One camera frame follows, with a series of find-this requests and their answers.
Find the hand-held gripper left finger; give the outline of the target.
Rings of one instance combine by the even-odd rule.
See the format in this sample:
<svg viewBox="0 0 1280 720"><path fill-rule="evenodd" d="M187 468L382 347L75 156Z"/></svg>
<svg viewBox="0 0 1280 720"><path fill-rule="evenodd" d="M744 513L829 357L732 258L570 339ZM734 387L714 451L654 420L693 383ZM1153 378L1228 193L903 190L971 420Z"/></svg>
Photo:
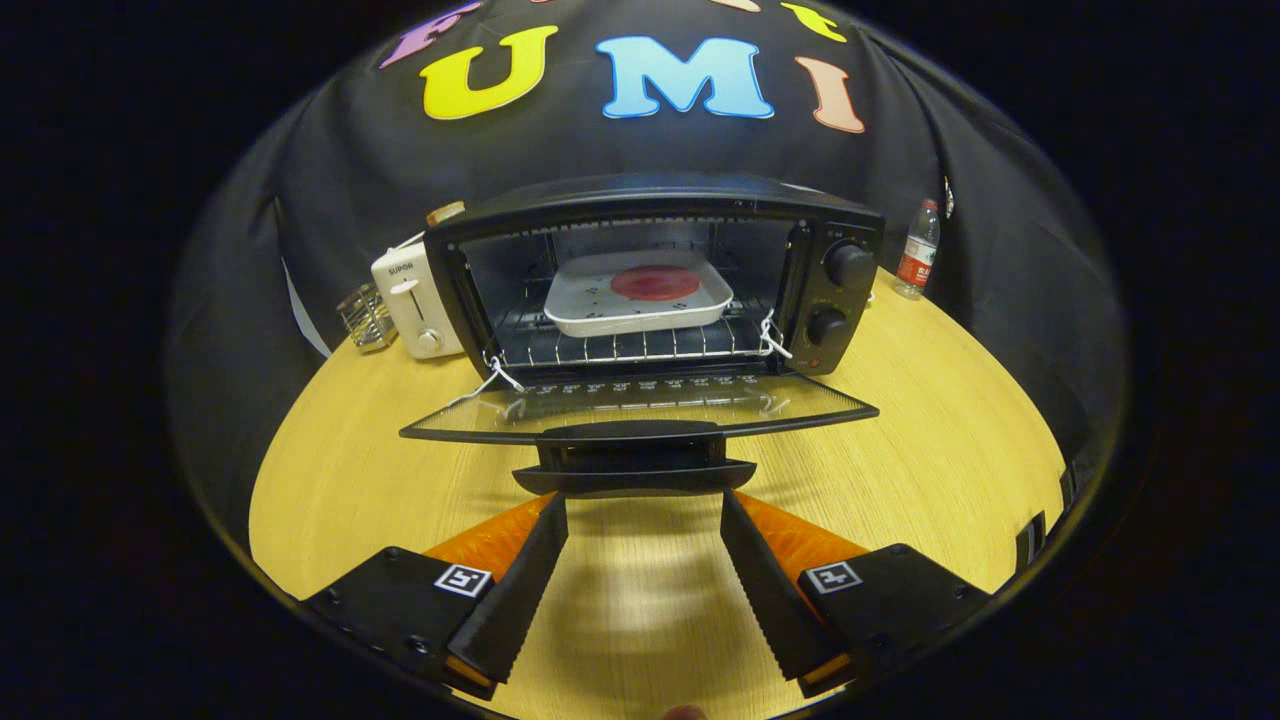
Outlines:
<svg viewBox="0 0 1280 720"><path fill-rule="evenodd" d="M305 605L411 676L490 700L567 536L564 497L544 495L422 553L388 546Z"/></svg>

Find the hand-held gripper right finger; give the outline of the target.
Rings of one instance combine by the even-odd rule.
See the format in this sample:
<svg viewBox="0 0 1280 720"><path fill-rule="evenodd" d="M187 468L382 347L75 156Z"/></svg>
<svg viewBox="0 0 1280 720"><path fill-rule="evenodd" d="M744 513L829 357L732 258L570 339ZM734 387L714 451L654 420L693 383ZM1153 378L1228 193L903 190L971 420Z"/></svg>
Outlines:
<svg viewBox="0 0 1280 720"><path fill-rule="evenodd" d="M719 536L774 661L806 697L900 673L989 598L909 544L869 550L736 489Z"/></svg>

